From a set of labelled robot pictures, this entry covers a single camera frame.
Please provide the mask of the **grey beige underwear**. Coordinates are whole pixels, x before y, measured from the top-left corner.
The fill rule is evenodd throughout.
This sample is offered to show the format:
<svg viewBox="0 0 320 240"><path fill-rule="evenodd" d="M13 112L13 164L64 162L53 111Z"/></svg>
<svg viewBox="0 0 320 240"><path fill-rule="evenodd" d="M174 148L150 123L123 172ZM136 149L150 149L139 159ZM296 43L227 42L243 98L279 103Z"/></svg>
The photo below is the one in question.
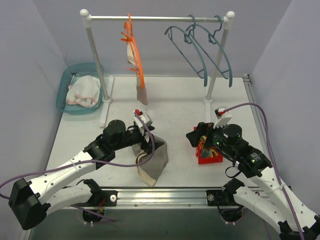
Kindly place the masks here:
<svg viewBox="0 0 320 240"><path fill-rule="evenodd" d="M145 184L149 187L154 187L168 161L167 142L165 141L164 145L155 150L152 158L148 162L137 167L137 172Z"/></svg>

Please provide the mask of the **white pink-trimmed underwear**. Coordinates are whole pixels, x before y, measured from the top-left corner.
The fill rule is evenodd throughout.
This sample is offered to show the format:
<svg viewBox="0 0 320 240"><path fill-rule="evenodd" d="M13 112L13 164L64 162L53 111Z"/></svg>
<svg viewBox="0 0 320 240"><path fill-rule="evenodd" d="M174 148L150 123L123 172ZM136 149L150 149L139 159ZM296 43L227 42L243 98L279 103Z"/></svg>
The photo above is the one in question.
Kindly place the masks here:
<svg viewBox="0 0 320 240"><path fill-rule="evenodd" d="M81 76L75 83L68 86L65 102L69 105L92 108L98 102L100 90L101 83L97 77L91 75Z"/></svg>

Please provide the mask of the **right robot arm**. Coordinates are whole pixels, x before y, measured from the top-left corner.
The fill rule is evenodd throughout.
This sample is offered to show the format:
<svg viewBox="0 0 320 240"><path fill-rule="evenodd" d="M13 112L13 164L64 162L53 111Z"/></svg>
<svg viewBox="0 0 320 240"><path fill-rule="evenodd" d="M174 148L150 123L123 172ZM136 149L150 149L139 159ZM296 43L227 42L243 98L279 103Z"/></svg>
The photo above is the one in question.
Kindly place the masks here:
<svg viewBox="0 0 320 240"><path fill-rule="evenodd" d="M206 147L215 147L268 197L264 199L257 195L234 177L223 186L221 197L226 204L236 203L252 211L272 226L282 240L315 240L319 237L320 216L277 179L271 161L243 139L239 125L215 128L213 123L200 122L186 134L192 147L199 145L201 137L205 137Z"/></svg>

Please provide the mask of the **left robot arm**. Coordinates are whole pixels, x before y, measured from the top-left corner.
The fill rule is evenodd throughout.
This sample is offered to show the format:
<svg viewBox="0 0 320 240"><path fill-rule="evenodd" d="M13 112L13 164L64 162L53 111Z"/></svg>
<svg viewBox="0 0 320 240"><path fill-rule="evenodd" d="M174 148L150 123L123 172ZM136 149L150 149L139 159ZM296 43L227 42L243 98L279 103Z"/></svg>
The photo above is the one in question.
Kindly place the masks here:
<svg viewBox="0 0 320 240"><path fill-rule="evenodd" d="M104 192L93 179L82 179L75 186L69 183L100 169L116 157L116 151L134 147L142 163L166 150L166 142L151 134L150 123L126 127L121 120L112 120L94 141L56 169L39 173L33 179L20 177L13 184L8 205L23 230L40 224L47 215L72 205L85 204L98 209L85 216L88 222L102 219L104 207L117 204L118 193Z"/></svg>

